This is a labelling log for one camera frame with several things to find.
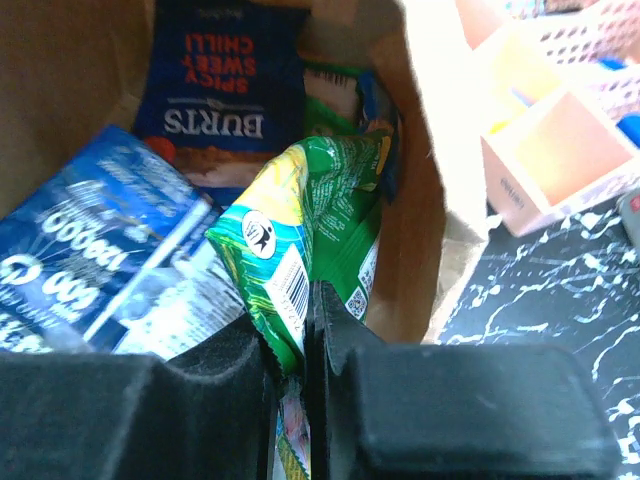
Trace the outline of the blue white snack bar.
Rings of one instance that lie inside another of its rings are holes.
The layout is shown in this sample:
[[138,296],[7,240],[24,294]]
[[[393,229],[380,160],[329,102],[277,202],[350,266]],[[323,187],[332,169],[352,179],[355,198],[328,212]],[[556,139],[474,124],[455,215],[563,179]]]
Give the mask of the blue white snack bar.
[[379,164],[380,185],[387,201],[392,203],[398,192],[399,159],[401,153],[401,118],[399,111],[379,82],[377,75],[366,70],[357,78],[361,94],[360,130],[386,136],[385,155]]

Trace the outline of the brown paper bag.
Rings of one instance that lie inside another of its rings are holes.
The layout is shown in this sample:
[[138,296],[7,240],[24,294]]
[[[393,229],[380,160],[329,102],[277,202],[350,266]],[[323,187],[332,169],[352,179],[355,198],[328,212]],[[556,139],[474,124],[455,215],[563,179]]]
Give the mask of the brown paper bag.
[[[373,67],[402,115],[368,326],[432,342],[488,241],[472,50],[455,1],[307,1],[311,58]],[[130,127],[146,81],[148,1],[1,5],[1,210],[11,212],[105,125]]]

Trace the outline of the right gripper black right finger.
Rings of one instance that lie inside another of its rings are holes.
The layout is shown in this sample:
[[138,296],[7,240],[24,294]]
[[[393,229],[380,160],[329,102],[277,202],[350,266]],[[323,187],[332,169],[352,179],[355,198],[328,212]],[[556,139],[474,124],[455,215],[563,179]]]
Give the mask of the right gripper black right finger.
[[620,449],[585,369],[548,345],[390,344],[311,286],[315,479],[611,479]]

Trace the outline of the blue Kettle chips bag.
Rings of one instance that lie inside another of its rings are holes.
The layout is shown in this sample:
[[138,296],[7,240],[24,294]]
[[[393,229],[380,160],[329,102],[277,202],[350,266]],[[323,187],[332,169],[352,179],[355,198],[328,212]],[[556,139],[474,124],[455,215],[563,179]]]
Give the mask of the blue Kettle chips bag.
[[241,317],[218,207],[110,126],[1,222],[1,347],[172,359]]

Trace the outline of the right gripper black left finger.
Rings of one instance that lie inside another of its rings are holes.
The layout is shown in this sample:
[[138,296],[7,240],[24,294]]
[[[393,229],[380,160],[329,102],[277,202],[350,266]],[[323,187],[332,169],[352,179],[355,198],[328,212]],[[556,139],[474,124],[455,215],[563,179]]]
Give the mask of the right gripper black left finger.
[[1,357],[5,479],[268,479],[275,387],[247,317],[164,362]]

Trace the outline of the green white crisps bag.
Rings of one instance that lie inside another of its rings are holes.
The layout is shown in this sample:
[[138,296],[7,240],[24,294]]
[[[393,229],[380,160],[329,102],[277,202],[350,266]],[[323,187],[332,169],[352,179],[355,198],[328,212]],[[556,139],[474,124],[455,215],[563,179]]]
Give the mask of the green white crisps bag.
[[362,132],[364,69],[322,62],[304,63],[306,136],[352,135]]

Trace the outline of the blue Burts chilli chips bag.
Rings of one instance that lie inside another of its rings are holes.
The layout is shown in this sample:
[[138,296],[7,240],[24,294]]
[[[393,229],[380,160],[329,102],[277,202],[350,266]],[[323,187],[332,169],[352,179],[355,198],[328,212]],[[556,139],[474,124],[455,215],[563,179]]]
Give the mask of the blue Burts chilli chips bag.
[[222,207],[303,136],[307,11],[158,1],[134,134]]

